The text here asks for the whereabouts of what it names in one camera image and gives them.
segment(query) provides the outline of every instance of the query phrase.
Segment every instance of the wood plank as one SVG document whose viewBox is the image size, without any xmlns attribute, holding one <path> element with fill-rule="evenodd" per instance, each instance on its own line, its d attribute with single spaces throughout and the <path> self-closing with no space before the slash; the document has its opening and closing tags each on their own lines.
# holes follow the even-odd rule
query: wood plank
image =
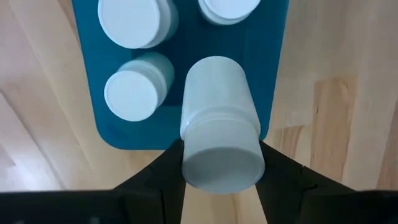
<svg viewBox="0 0 398 224">
<path fill-rule="evenodd" d="M 100 187 L 7 1 L 0 1 L 0 29 L 6 30 L 0 35 L 0 89 L 53 164 L 61 187 Z"/>
<path fill-rule="evenodd" d="M 336 181 L 346 162 L 356 83 L 344 77 L 315 84 L 311 168 Z"/>
<path fill-rule="evenodd" d="M 377 187 L 387 190 L 398 189 L 398 101 L 391 121 Z"/>
<path fill-rule="evenodd" d="M 24 187 L 29 190 L 60 189 L 51 164 L 2 94 L 0 114 L 0 144 L 17 166 Z"/>
<path fill-rule="evenodd" d="M 398 98 L 398 1 L 368 1 L 362 16 L 362 59 L 342 182 L 375 189 Z"/>
</svg>

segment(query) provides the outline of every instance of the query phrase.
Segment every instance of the blue tray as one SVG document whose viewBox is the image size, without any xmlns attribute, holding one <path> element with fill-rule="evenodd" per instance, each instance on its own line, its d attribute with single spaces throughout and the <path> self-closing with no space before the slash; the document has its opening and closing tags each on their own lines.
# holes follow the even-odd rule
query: blue tray
<svg viewBox="0 0 398 224">
<path fill-rule="evenodd" d="M 101 137 L 120 149 L 167 149 L 180 136 L 185 77 L 202 58 L 220 55 L 245 70 L 261 123 L 260 139 L 268 132 L 280 49 L 289 0 L 262 0 L 243 22 L 214 26 L 199 12 L 197 0 L 174 0 L 180 25 L 177 33 L 153 49 L 129 50 L 113 43 L 97 16 L 98 0 L 73 0 L 96 126 Z M 128 122 L 106 106 L 107 79 L 125 62 L 147 51 L 166 55 L 175 67 L 175 81 L 163 105 L 148 119 Z"/>
</svg>

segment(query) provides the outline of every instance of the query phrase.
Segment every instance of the light wood grain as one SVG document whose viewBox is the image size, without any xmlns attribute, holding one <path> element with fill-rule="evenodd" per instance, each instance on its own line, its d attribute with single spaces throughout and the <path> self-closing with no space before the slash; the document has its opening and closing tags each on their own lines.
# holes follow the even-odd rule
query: light wood grain
<svg viewBox="0 0 398 224">
<path fill-rule="evenodd" d="M 354 189 L 398 189 L 397 8 L 290 1 L 266 143 Z M 16 130 L 0 139 L 0 190 L 110 189 L 159 156 L 99 136 L 70 0 L 0 1 L 0 30 L 1 130 Z M 265 217 L 254 187 L 188 187 L 183 223 Z"/>
</svg>

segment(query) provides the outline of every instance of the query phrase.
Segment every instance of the white plastic container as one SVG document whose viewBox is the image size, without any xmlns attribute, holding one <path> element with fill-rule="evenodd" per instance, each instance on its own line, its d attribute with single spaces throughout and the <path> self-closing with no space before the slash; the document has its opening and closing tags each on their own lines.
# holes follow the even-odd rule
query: white plastic container
<svg viewBox="0 0 398 224">
<path fill-rule="evenodd" d="M 264 173 L 260 122 L 244 71 L 230 58 L 204 58 L 189 70 L 180 134 L 182 173 L 196 188 L 230 194 Z"/>
<path fill-rule="evenodd" d="M 150 117 L 167 96 L 174 80 L 174 68 L 166 56 L 146 53 L 109 78 L 104 97 L 109 109 L 126 121 Z"/>
<path fill-rule="evenodd" d="M 215 25 L 232 25 L 247 18 L 260 0 L 198 0 L 203 17 Z"/>
<path fill-rule="evenodd" d="M 154 47 L 178 27 L 172 0 L 99 0 L 98 18 L 105 34 L 129 49 Z"/>
</svg>

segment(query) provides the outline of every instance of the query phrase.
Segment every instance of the jar lid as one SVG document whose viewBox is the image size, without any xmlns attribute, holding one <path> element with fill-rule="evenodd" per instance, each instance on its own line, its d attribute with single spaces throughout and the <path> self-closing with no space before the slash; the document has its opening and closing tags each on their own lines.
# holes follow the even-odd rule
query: jar lid
<svg viewBox="0 0 398 224">
<path fill-rule="evenodd" d="M 250 14 L 260 0 L 204 0 L 209 9 L 225 19 L 238 19 Z"/>
<path fill-rule="evenodd" d="M 106 82 L 105 102 L 109 109 L 126 121 L 142 121 L 158 107 L 159 94 L 145 71 L 123 70 Z"/>
<path fill-rule="evenodd" d="M 118 45 L 138 49 L 157 35 L 160 9 L 156 0 L 99 0 L 98 18 L 105 34 Z"/>
</svg>

